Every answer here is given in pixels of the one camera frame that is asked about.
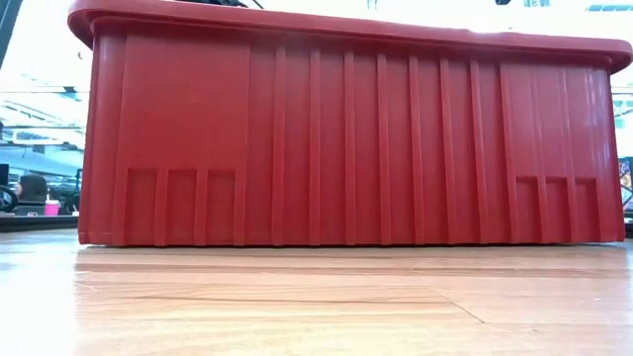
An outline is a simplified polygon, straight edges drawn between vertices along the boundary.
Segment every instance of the red plastic bin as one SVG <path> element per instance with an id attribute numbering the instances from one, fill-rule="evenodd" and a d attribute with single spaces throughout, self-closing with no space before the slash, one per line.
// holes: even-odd
<path id="1" fill-rule="evenodd" d="M 622 41 L 77 0 L 94 50 L 79 239 L 623 239 Z"/>

